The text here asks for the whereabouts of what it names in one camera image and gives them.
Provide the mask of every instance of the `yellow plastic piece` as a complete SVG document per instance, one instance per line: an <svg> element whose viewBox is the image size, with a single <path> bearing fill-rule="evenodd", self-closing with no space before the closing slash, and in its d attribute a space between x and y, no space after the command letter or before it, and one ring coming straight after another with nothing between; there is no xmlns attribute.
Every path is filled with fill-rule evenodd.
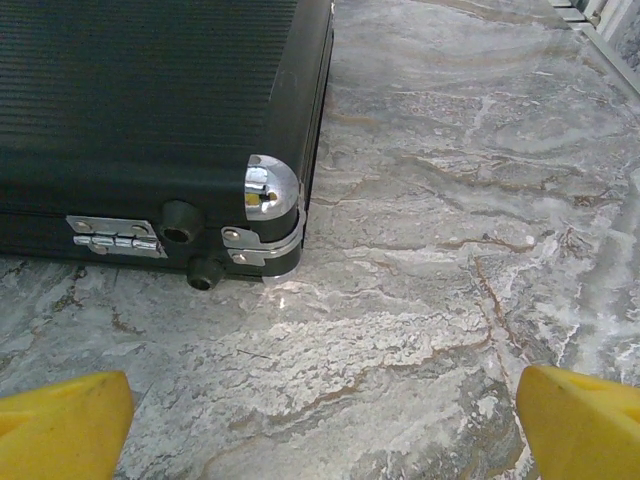
<svg viewBox="0 0 640 480"><path fill-rule="evenodd" d="M640 389L528 367L516 404L542 480L640 479Z"/></svg>
<svg viewBox="0 0 640 480"><path fill-rule="evenodd" d="M0 480L112 479L133 419L122 372L0 399Z"/></svg>
<svg viewBox="0 0 640 480"><path fill-rule="evenodd" d="M244 196L244 203L250 207L257 207L262 203L260 195L257 193L246 193Z"/></svg>

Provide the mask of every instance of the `marble floor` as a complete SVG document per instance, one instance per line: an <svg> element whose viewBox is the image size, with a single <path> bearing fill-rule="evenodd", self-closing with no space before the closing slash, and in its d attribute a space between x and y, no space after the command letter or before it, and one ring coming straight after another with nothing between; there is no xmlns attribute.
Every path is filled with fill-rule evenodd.
<svg viewBox="0 0 640 480"><path fill-rule="evenodd" d="M0 260L0 392L124 370L118 480L535 479L525 366L640 384L639 115L547 0L341 0L297 277Z"/></svg>

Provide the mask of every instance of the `chrome corner protector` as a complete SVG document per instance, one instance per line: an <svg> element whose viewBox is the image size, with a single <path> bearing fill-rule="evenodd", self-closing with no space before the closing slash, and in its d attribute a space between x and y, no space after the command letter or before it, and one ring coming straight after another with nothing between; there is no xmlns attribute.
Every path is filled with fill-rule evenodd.
<svg viewBox="0 0 640 480"><path fill-rule="evenodd" d="M295 207L299 191L298 177L286 163L268 155L251 155L244 184L247 220L282 217Z"/></svg>

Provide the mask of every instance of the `ribbed case surface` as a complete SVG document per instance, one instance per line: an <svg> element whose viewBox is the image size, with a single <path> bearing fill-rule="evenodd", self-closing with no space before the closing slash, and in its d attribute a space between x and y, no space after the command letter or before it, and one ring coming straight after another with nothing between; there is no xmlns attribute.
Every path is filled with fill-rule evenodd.
<svg viewBox="0 0 640 480"><path fill-rule="evenodd" d="M3 0L0 145L250 149L297 3Z"/></svg>

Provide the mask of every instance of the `metal trim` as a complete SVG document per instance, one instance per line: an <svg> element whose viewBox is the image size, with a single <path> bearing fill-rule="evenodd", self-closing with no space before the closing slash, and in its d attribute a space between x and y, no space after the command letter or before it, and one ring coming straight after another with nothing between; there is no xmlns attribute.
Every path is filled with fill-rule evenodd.
<svg viewBox="0 0 640 480"><path fill-rule="evenodd" d="M298 178L286 163L268 155L251 155L244 185L247 220L282 217L298 202L298 189Z"/></svg>
<svg viewBox="0 0 640 480"><path fill-rule="evenodd" d="M290 282L295 277L298 276L299 266L296 266L290 272L284 273L282 275L277 275L274 277L262 277L262 281L267 287L277 287L278 285L282 285L284 283Z"/></svg>
<svg viewBox="0 0 640 480"><path fill-rule="evenodd" d="M227 253L234 263L264 267L267 260L285 256L302 242L306 221L307 216L304 210L301 210L298 216L298 223L293 232L282 240L269 243L262 243L255 232L234 228L233 230L239 235L238 239L230 241L223 236L224 245L227 247Z"/></svg>

